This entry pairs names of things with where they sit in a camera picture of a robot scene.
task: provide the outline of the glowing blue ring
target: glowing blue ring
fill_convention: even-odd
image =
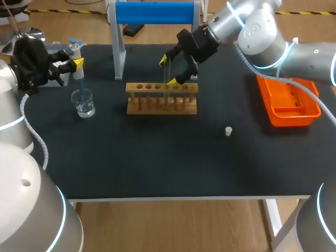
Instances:
[[[243,21],[241,20],[241,18],[238,16],[238,14],[236,13],[236,11],[232,8],[231,4],[229,2],[226,2],[227,7],[229,7],[232,15],[234,15],[234,17],[237,19],[237,21],[240,23],[240,25],[242,27],[245,27],[245,24],[243,23]]]
[[[0,131],[5,130],[5,129],[8,129],[8,128],[10,128],[10,127],[12,127],[12,126],[18,124],[18,123],[21,122],[23,119],[24,119],[24,118],[23,118],[23,116],[22,116],[22,117],[20,117],[19,119],[15,120],[14,122],[10,122],[10,123],[8,123],[8,124],[6,124],[6,125],[1,126],[1,127],[0,127]]]
[[[317,212],[319,214],[319,218],[322,224],[322,227],[324,228],[324,231],[327,233],[327,235],[329,236],[329,238],[332,240],[332,242],[336,245],[336,239],[333,237],[333,235],[331,234],[331,232],[329,231],[326,223],[324,222],[324,219],[322,217],[322,213],[321,213],[321,207],[320,207],[320,193],[321,193],[321,189],[323,187],[323,183],[320,186],[319,192],[317,193]]]
[[[46,252],[50,252],[54,246],[56,245],[56,242],[58,241],[62,231],[63,231],[63,228],[64,228],[64,224],[65,224],[65,216],[66,216],[66,205],[65,205],[65,199],[64,199],[64,196],[61,192],[61,190],[57,187],[58,191],[59,191],[59,194],[61,195],[62,197],[62,202],[63,202],[63,217],[62,217],[62,222],[61,222],[61,226],[59,227],[59,230],[58,230],[58,233],[53,241],[53,243],[50,245],[50,247],[47,249]]]
[[[284,61],[287,56],[289,54],[289,50],[288,50],[288,44],[286,42],[286,48],[285,48],[285,51],[283,52],[282,56],[280,57],[280,59],[278,59],[275,63],[273,63],[272,65],[269,65],[267,67],[258,67],[256,65],[253,65],[255,68],[258,68],[258,69],[268,69],[268,68],[271,68],[271,67],[274,67],[276,66],[277,64],[279,64],[280,62]]]
[[[330,79],[334,86],[336,86],[335,77],[334,77],[335,62],[336,62],[336,53],[334,57],[332,58],[331,68],[330,68]]]

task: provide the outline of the test tube rack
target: test tube rack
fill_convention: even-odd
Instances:
[[[197,114],[197,83],[168,87],[163,83],[128,82],[126,92],[130,93],[127,114]]]

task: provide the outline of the orange plastic crate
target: orange plastic crate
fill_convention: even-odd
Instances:
[[[257,76],[258,84],[271,123],[276,127],[308,126],[321,116],[318,104],[303,90],[276,80]],[[317,97],[314,82],[294,79],[309,88]]]

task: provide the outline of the black tabletop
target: black tabletop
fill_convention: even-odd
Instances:
[[[123,81],[114,81],[112,47],[83,47],[92,118],[78,117],[74,82],[41,88],[27,102],[27,118],[49,148],[47,173],[67,198],[310,195],[332,172],[336,130],[328,118],[273,127],[255,76],[233,48],[200,65],[197,115],[126,115],[125,83],[162,82],[158,62],[170,48],[127,46]],[[175,70],[182,65],[177,59]],[[317,88],[335,113],[331,88]],[[38,144],[33,156],[43,162]]]

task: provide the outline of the blue roller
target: blue roller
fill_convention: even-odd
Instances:
[[[193,2],[116,2],[117,24],[192,24]]]

